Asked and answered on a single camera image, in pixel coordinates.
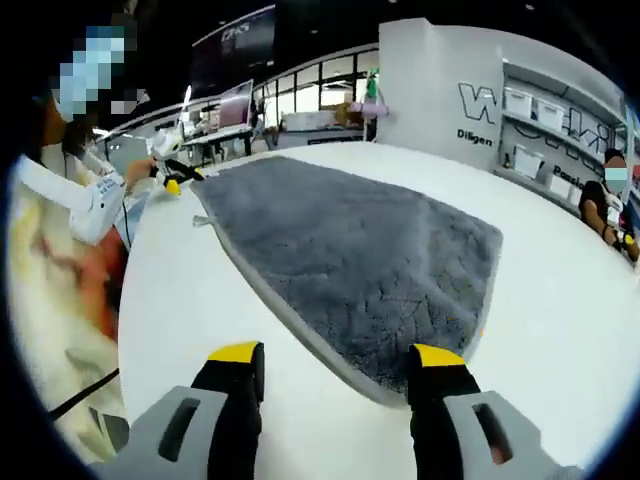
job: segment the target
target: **person in black shirt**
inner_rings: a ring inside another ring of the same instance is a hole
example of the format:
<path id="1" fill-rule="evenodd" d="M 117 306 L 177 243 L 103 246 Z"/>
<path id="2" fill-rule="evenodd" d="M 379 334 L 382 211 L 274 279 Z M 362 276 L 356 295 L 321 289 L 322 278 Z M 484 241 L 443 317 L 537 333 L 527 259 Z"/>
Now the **person in black shirt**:
<path id="1" fill-rule="evenodd" d="M 609 149 L 604 154 L 606 168 L 626 168 L 622 152 L 616 149 Z M 620 241 L 616 230 L 607 222 L 609 215 L 609 195 L 616 195 L 615 189 L 607 185 L 606 180 L 602 182 L 589 181 L 582 189 L 579 209 L 582 221 L 595 230 L 607 245 L 612 246 L 619 252 L 625 251 L 632 262 L 637 262 L 640 257 L 640 248 L 635 240 L 633 224 L 631 223 L 631 212 L 629 206 L 625 205 L 620 213 L 620 229 L 629 235 L 632 242 Z"/>

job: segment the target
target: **ceiling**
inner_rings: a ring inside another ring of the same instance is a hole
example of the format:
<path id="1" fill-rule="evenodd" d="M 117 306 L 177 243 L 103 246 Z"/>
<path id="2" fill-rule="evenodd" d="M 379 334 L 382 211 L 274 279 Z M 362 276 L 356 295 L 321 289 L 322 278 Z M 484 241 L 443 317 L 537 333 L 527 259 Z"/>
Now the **ceiling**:
<path id="1" fill-rule="evenodd" d="M 378 25 L 384 21 L 421 16 L 436 24 L 494 28 L 541 40 L 617 77 L 619 84 L 625 73 L 635 70 L 634 65 L 622 63 L 624 68 L 614 68 L 626 60 L 621 45 L 627 40 L 622 36 L 630 33 L 607 27 L 602 23 L 604 12 L 588 10 L 584 4 L 579 8 L 573 0 L 562 4 L 547 0 L 137 0 L 138 55 L 133 76 L 135 87 L 145 88 L 151 100 L 140 105 L 134 116 L 182 100 L 194 41 L 222 22 L 274 1 L 275 64 L 265 67 L 257 82 L 322 55 L 377 42 Z M 619 17 L 611 2 L 603 8 Z M 100 123 L 111 129 L 125 120 L 117 115 L 102 117 Z"/>

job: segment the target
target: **white wall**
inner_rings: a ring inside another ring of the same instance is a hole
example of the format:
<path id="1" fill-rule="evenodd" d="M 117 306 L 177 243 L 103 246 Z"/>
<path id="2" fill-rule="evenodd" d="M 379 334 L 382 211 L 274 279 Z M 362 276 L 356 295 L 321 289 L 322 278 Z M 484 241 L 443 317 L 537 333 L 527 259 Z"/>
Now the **white wall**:
<path id="1" fill-rule="evenodd" d="M 501 126 L 496 95 L 503 84 L 499 45 L 464 42 L 425 19 L 380 25 L 380 91 L 391 114 L 379 119 L 378 141 L 483 170 L 495 164 Z M 465 114 L 462 96 L 469 95 L 483 103 Z M 485 141 L 474 143 L 466 138 L 471 135 Z"/>

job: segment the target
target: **desk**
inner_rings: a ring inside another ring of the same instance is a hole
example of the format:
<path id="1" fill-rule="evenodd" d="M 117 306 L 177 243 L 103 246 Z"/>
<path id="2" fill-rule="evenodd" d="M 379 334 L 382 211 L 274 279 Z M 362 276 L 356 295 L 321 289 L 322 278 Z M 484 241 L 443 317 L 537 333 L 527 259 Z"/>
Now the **desk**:
<path id="1" fill-rule="evenodd" d="M 332 142 L 359 142 L 364 136 L 358 129 L 324 129 L 306 131 L 283 131 L 278 135 L 278 145 L 274 150 L 302 147 Z"/>
<path id="2" fill-rule="evenodd" d="M 216 149 L 216 153 L 220 154 L 222 152 L 222 148 L 220 144 L 222 142 L 227 142 L 229 140 L 234 140 L 236 138 L 242 138 L 244 141 L 244 154 L 248 157 L 251 155 L 251 135 L 253 130 L 251 127 L 239 128 L 231 130 L 230 132 L 225 131 L 217 131 L 210 133 L 208 135 L 203 135 L 202 137 L 196 137 L 188 142 L 182 144 L 183 148 L 193 147 L 195 145 L 206 145 L 209 143 L 213 143 Z"/>
<path id="3" fill-rule="evenodd" d="M 483 390 L 498 391 L 538 425 L 556 461 L 588 465 L 638 383 L 640 319 L 632 316 L 640 287 L 631 265 L 577 218 L 489 172 L 364 142 L 286 154 L 424 192 L 502 230 L 469 367 Z M 180 199 L 154 192 L 129 259 L 119 328 L 129 420 L 172 386 L 189 385 L 212 350 L 259 339 L 266 393 L 258 480 L 415 478 L 409 412 L 373 404 L 311 356 L 249 288 L 213 229 L 192 227 L 205 212 L 184 190 Z"/>

